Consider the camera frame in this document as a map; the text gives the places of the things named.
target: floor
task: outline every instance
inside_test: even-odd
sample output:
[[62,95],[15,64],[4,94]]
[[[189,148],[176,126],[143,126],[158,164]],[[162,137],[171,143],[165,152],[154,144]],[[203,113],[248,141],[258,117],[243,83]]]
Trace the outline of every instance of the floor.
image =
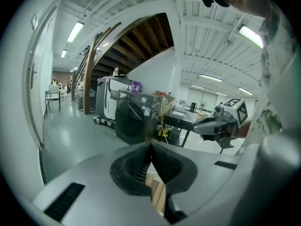
[[[61,112],[58,102],[50,102],[50,111],[45,114],[43,127],[44,149],[42,152],[43,168],[47,182],[59,176],[80,161],[97,155],[113,151],[128,144],[115,136],[115,131],[109,127],[94,124],[93,113],[85,115],[77,108],[77,103],[72,102],[69,95],[61,100]],[[197,113],[190,113],[196,119]],[[180,134],[182,144],[186,131]],[[233,140],[234,148],[226,149],[222,153],[235,155],[242,145],[243,139]],[[214,141],[204,141],[200,135],[191,132],[184,148],[208,153],[220,153],[221,148]],[[153,167],[149,173],[159,177]]]

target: fluorescent light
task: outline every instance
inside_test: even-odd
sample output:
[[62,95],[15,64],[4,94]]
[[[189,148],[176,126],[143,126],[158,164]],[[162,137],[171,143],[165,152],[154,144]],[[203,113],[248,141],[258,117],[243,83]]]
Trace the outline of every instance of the fluorescent light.
[[207,79],[212,79],[212,80],[215,80],[215,81],[222,82],[222,80],[220,80],[220,79],[218,79],[218,78],[215,78],[215,77],[208,76],[208,75],[203,75],[203,74],[201,74],[201,77],[205,77],[205,78],[207,78]]
[[200,86],[196,86],[196,85],[191,85],[191,86],[196,87],[196,88],[203,89],[203,87],[200,87]]
[[63,49],[63,50],[62,50],[62,55],[61,55],[61,57],[64,58],[65,55],[66,55],[66,53],[67,53],[67,50]]
[[249,91],[244,90],[243,88],[238,88],[238,89],[245,92],[245,93],[247,93],[247,94],[249,94],[249,95],[251,95],[251,96],[253,95],[252,93],[250,93]]
[[220,94],[220,95],[223,95],[223,96],[227,96],[226,94],[223,94],[223,93],[220,93],[220,92],[216,92],[216,94]]
[[82,29],[82,27],[84,26],[85,24],[78,21],[75,26],[73,27],[70,35],[69,35],[69,38],[67,39],[67,42],[69,43],[72,43],[73,40],[75,39],[76,35],[80,32],[80,30]]
[[255,44],[257,44],[260,48],[263,48],[263,42],[261,40],[261,37],[258,34],[256,34],[254,31],[249,29],[247,26],[243,25],[240,28],[239,33],[247,37]]

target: table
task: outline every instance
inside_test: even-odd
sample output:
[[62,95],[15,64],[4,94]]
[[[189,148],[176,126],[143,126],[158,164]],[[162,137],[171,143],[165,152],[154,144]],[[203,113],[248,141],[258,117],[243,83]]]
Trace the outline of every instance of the table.
[[165,124],[168,124],[177,128],[181,128],[181,130],[187,130],[184,141],[181,145],[181,147],[184,147],[188,135],[191,132],[191,125],[193,122],[193,119],[187,111],[173,108],[168,114],[164,115],[163,128]]

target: cable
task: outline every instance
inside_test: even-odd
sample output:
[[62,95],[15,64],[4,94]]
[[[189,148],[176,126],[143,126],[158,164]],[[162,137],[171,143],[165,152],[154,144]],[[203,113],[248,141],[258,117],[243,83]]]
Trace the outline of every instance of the cable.
[[[162,115],[162,102],[161,102],[161,119],[162,119],[163,115]],[[161,123],[161,127],[162,127],[162,131],[163,131],[163,135],[164,135],[164,138],[166,140],[166,143],[168,144],[168,141],[166,139],[166,136],[165,136],[165,133],[164,133],[164,129],[163,129],[163,123]]]

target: doorframe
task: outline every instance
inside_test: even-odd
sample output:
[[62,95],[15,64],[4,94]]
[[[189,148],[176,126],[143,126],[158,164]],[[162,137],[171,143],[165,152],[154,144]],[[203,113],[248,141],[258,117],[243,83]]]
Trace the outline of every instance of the doorframe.
[[34,58],[34,53],[37,48],[39,39],[42,35],[44,28],[48,24],[48,20],[51,18],[55,10],[59,7],[61,0],[55,0],[43,14],[42,18],[39,19],[39,25],[34,30],[32,37],[30,39],[29,45],[27,47],[24,65],[23,65],[23,76],[22,76],[22,96],[23,96],[23,108],[28,122],[29,129],[33,135],[33,139],[36,142],[37,147],[40,151],[43,150],[43,144],[41,138],[39,137],[38,131],[36,129],[33,114],[32,114],[32,105],[30,102],[30,88],[31,88],[31,68]]

